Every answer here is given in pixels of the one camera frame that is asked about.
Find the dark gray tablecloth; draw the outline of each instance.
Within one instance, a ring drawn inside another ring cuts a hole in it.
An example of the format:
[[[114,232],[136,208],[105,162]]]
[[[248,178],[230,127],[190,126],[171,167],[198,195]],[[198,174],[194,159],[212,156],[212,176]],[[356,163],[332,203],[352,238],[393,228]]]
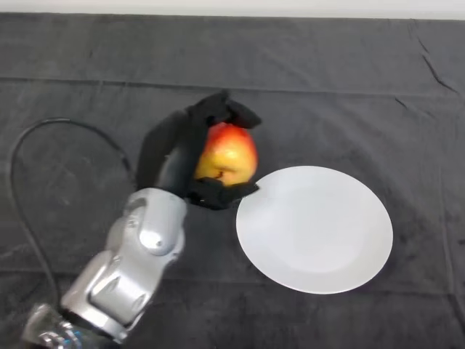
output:
[[[47,117],[111,133],[133,163],[148,127],[219,88],[254,109],[257,178],[296,165],[364,182],[394,227],[374,280],[317,296],[264,277],[235,209],[191,207],[187,246],[128,348],[463,348],[465,24],[0,15],[0,169]],[[104,244],[130,193],[116,155],[80,129],[24,144],[17,181],[63,289]],[[0,184],[0,343],[47,284]]]

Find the red apple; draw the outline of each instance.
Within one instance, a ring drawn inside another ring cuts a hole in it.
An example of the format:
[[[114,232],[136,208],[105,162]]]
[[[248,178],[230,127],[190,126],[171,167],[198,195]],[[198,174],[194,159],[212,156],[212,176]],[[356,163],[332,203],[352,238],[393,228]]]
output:
[[[216,178],[224,185],[243,183],[254,175],[257,163],[251,135],[245,129],[221,123],[209,130],[195,178]]]

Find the black cable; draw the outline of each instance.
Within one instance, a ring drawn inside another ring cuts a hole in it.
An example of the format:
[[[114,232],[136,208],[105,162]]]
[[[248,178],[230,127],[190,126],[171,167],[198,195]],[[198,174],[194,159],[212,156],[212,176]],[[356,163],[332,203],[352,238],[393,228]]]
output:
[[[118,154],[125,170],[128,173],[129,180],[131,181],[131,184],[134,186],[135,186],[135,179],[134,179],[135,176],[132,171],[131,163],[129,162],[128,156],[126,155],[126,153],[124,153],[123,149],[118,145],[118,143],[115,142],[115,140],[113,140],[109,135],[104,133],[102,130],[92,125],[86,124],[84,122],[74,121],[74,120],[67,119],[67,118],[52,118],[52,119],[41,120],[41,121],[36,122],[35,124],[30,125],[24,131],[22,131],[21,134],[17,137],[17,139],[13,143],[13,146],[11,148],[11,152],[9,155],[9,160],[7,162],[7,191],[8,191],[9,199],[12,202],[13,207],[15,208],[21,227],[23,228],[25,237],[27,238],[28,243],[31,245],[34,253],[36,254],[37,259],[39,260],[39,263],[42,267],[42,270],[45,273],[46,279],[49,282],[50,289],[52,289],[53,304],[56,307],[56,309],[60,309],[60,298],[61,298],[60,288],[58,287],[57,280],[54,277],[52,269],[50,268],[50,262],[44,252],[44,249],[40,245],[39,238],[37,237],[36,233],[32,229],[31,224],[29,223],[28,218],[26,217],[23,211],[23,208],[20,205],[17,191],[16,191],[16,186],[15,186],[15,162],[16,162],[17,154],[19,152],[21,145],[24,143],[24,140],[31,132],[33,132],[34,130],[37,130],[40,127],[50,125],[50,124],[70,124],[70,125],[74,125],[77,127],[87,129],[99,135]]]

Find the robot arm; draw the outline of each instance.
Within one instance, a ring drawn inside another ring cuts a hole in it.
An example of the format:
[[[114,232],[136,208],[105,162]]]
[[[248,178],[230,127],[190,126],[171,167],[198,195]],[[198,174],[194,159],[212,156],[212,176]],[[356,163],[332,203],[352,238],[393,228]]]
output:
[[[260,118],[220,92],[172,114],[151,130],[137,169],[137,192],[110,229],[106,246],[61,300],[33,311],[23,339],[45,348],[120,345],[143,316],[165,268],[185,243],[183,221],[191,203],[224,209],[258,189],[254,183],[224,187],[193,174],[209,127],[230,122],[255,127]]]

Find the robotic hand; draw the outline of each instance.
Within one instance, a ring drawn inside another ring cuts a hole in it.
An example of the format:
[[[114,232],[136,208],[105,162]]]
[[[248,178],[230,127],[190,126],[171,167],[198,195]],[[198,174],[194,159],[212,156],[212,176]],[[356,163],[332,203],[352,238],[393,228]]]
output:
[[[23,332],[35,348],[112,348],[136,326],[167,265],[184,247],[186,199],[209,209],[227,208],[258,190],[255,183],[225,187],[215,179],[193,179],[209,127],[227,122],[243,128],[260,118],[229,98],[212,95],[171,114],[144,139],[137,192],[110,229],[96,255],[61,300],[60,312],[36,306]]]

